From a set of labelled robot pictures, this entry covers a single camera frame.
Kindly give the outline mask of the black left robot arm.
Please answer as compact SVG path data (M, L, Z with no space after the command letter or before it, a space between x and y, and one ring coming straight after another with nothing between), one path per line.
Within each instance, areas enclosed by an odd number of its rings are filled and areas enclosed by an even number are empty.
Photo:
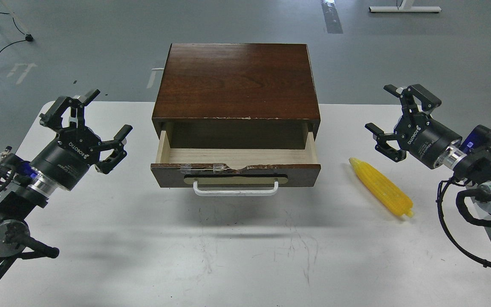
M18 259L60 254L56 247L31 237L26 217L34 208L45 207L58 188L72 190L90 167L107 174L127 155L124 145L131 125L103 141L85 124L84 109L99 93L60 96L39 115L40 125L56 136L33 160L23 160L9 148L0 154L0 280Z

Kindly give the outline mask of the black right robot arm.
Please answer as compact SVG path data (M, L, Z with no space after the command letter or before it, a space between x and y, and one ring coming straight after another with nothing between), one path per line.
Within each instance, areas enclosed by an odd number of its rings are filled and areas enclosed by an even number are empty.
M391 133L373 123L366 124L376 141L376 151L394 162L403 161L411 154L430 169L444 165L452 170L452 177L440 181L436 197L442 229L466 257L491 268L491 261L475 256L457 243L446 225L442 208L448 187L462 186L464 190L456 194L455 200L462 218L471 225L491 228L491 130L477 125L462 138L434 120L431 112L442 101L422 85L404 88L385 85L384 90L399 99L402 116Z

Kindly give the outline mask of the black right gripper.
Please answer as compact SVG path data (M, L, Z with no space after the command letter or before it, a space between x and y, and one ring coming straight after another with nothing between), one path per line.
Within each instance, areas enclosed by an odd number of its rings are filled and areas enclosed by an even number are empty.
M373 134L375 149L394 162L403 161L409 152L429 169L440 166L448 146L462 141L462 136L429 116L442 105L442 100L420 84L408 87L384 85L384 90L400 100L403 112L394 128L394 133L385 133L373 123L365 128ZM397 141L400 149L393 148L389 141Z

